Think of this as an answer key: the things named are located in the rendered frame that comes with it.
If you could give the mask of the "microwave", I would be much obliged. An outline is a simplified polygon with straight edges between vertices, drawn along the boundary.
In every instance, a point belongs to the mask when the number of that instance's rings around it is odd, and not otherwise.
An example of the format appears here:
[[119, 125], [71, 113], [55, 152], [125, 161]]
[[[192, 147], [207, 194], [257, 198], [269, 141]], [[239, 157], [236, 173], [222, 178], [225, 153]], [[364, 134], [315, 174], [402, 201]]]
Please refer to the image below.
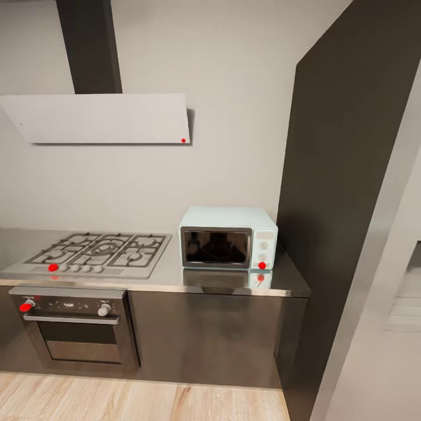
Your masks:
[[189, 206], [178, 225], [181, 265], [271, 270], [277, 234], [263, 208]]

